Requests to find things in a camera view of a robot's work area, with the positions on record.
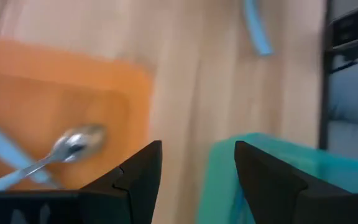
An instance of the orange tray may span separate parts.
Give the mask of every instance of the orange tray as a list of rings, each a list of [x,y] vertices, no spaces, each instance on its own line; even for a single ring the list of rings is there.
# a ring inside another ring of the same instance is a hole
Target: orange tray
[[[68,128],[102,123],[101,152],[72,164],[47,166],[68,189],[78,189],[145,146],[152,82],[122,61],[0,40],[0,132],[35,160]],[[0,176],[13,169],[0,161]],[[43,186],[23,180],[14,189]]]

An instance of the metal spoon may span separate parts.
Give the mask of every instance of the metal spoon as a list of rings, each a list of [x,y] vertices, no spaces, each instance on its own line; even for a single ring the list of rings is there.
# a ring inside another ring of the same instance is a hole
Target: metal spoon
[[[18,183],[51,162],[74,162],[98,151],[106,139],[106,129],[100,124],[87,124],[66,131],[55,143],[49,155],[24,169],[0,178],[0,190]]]

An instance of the wooden surface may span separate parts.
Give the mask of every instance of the wooden surface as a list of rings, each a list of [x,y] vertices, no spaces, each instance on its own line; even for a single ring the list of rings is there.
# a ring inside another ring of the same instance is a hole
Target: wooden surface
[[[265,58],[241,0],[16,0],[0,38],[148,67],[149,139],[163,141],[154,223],[194,223],[213,142],[255,131],[317,142],[325,1],[259,3],[275,50]]]
[[[69,128],[107,127],[108,140],[97,154],[47,166],[69,189],[97,179],[146,144],[150,91],[139,67],[0,41],[0,131],[31,157],[46,156]],[[0,176],[10,171],[0,162]],[[28,180],[16,189],[39,187]]]

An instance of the teal plastic container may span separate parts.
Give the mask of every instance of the teal plastic container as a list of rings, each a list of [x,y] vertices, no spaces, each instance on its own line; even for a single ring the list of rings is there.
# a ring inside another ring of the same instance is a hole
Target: teal plastic container
[[[309,175],[358,193],[358,161],[266,134],[239,135],[217,142],[209,153],[198,224],[255,223],[238,181],[234,162],[236,141],[245,141]]]

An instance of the wooden table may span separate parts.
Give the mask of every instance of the wooden table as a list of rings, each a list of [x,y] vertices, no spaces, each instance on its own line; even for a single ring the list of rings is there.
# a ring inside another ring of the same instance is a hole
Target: wooden table
[[[154,223],[193,223],[208,149],[238,133],[318,140],[325,1],[261,0],[275,53],[255,54],[241,0],[16,0],[0,38],[153,73],[150,140],[163,141]]]

